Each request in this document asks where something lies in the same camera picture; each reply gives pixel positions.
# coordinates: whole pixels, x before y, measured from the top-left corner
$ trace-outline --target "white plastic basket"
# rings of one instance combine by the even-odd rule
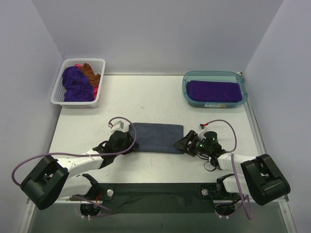
[[[98,85],[98,92],[96,99],[92,102],[64,102],[64,94],[66,89],[63,86],[63,72],[67,67],[72,67],[76,64],[83,65],[84,63],[88,63],[94,72],[94,74],[100,74],[101,79]],[[63,62],[62,67],[58,73],[56,83],[51,95],[51,102],[53,104],[59,104],[66,108],[96,108],[98,104],[99,95],[101,93],[101,87],[104,78],[104,70],[105,70],[106,62],[103,59],[96,58],[72,58],[67,59]]]

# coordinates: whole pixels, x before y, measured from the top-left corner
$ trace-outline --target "pink cloth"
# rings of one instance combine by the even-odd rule
[[[96,99],[97,97],[97,92],[98,92],[98,85],[94,87],[94,98]]]
[[[78,67],[79,69],[81,69],[81,68],[83,67],[83,65],[76,64],[76,67]]]

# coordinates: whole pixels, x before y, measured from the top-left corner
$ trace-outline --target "purple towel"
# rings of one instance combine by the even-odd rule
[[[63,86],[66,89],[64,102],[95,100],[94,88],[89,84],[88,77],[76,66],[68,67],[64,70]]]
[[[187,83],[190,99],[203,102],[239,102],[242,100],[238,83],[190,81]]]

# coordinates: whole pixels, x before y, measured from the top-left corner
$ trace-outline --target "white cable connector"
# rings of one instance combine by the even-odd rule
[[[108,124],[108,127],[111,129],[111,133],[114,133],[115,131],[122,131],[122,132],[126,132],[128,130],[126,130],[126,127],[124,125],[124,122],[119,120],[116,123],[114,123],[113,125]]]
[[[201,129],[201,131],[198,133],[198,137],[203,140],[204,139],[204,134],[208,131],[207,127],[204,126],[203,129]]]

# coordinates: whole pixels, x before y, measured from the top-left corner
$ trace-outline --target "blue plastic tub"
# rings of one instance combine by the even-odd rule
[[[242,100],[239,102],[202,102],[192,100],[187,94],[187,84],[190,81],[238,83],[241,90]],[[188,103],[194,107],[211,107],[211,108],[235,107],[237,105],[244,104],[247,100],[247,92],[244,86],[244,79],[234,72],[190,71],[187,74],[185,74],[182,86],[184,97],[186,98]]]

